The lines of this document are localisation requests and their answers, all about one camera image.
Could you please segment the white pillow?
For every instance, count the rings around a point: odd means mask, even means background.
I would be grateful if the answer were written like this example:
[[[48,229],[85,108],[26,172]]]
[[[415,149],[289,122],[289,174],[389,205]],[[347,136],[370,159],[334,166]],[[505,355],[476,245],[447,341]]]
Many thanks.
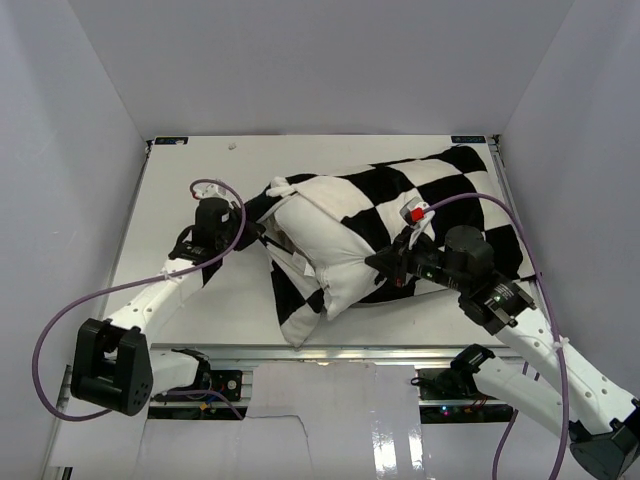
[[[281,198],[276,224],[312,265],[332,320],[375,289],[375,271],[364,259],[372,247],[341,221],[372,206],[347,180],[314,176],[300,183],[283,177],[266,194]]]

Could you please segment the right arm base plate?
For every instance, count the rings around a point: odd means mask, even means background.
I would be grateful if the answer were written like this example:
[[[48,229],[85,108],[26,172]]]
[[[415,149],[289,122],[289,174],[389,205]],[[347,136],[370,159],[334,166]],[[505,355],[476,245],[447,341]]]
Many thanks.
[[[451,369],[419,369],[410,383],[418,390],[423,425],[507,423],[514,413]]]

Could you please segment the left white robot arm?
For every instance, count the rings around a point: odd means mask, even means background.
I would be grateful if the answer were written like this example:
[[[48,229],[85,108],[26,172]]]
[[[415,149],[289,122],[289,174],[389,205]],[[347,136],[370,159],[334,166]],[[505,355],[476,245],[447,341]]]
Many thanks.
[[[205,198],[193,224],[177,237],[160,279],[104,320],[85,321],[77,335],[70,392],[79,400],[138,414],[155,396],[177,390],[191,399],[205,396],[211,374],[191,350],[152,352],[162,327],[221,268],[224,257],[259,239],[263,226],[244,218],[240,206]]]

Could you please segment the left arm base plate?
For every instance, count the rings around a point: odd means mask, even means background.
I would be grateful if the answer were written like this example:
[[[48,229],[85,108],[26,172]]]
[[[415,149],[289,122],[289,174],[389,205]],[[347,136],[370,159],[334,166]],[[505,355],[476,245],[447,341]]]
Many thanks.
[[[243,420],[247,395],[241,370],[210,370],[196,383],[151,400],[148,418],[155,420]]]

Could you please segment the black white checkered pillowcase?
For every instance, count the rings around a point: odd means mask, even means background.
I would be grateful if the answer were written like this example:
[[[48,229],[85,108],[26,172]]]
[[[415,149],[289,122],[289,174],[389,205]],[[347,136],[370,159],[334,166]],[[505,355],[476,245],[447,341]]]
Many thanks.
[[[443,249],[450,229],[460,225],[471,226],[478,229],[493,248],[495,267],[500,273],[512,280],[530,279],[534,275],[530,256],[513,223],[493,202],[498,194],[487,166],[470,146],[453,146],[422,158],[364,164],[327,174],[300,173],[283,178],[300,183],[321,175],[347,180],[372,202],[370,208],[341,221],[372,247],[370,255],[392,245],[396,237],[409,228],[400,210],[409,200],[419,197],[428,206],[438,207],[424,232],[438,249]],[[266,228],[258,243],[270,263],[280,331],[290,345],[299,347],[309,339],[320,321],[332,321],[344,311],[332,320],[327,317],[324,290],[312,265],[276,224],[274,213],[282,199],[266,194],[271,181],[246,202],[245,209],[247,220]],[[423,297],[440,288],[437,284],[412,277],[404,287],[395,287],[374,271],[374,291],[350,307],[397,304],[405,298]]]

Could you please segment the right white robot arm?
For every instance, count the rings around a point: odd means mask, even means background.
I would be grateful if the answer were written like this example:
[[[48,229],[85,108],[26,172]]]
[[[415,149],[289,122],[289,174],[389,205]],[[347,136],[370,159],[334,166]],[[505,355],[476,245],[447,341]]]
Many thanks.
[[[516,351],[544,379],[535,382],[492,351],[471,345],[451,363],[461,397],[480,393],[504,401],[553,434],[566,434],[576,462],[597,479],[618,479],[639,456],[639,401],[609,380],[565,338],[534,299],[494,267],[494,251],[479,230],[456,226],[437,249],[426,235],[412,243],[406,228],[394,243],[366,258],[402,286],[411,277],[458,292],[464,314]]]

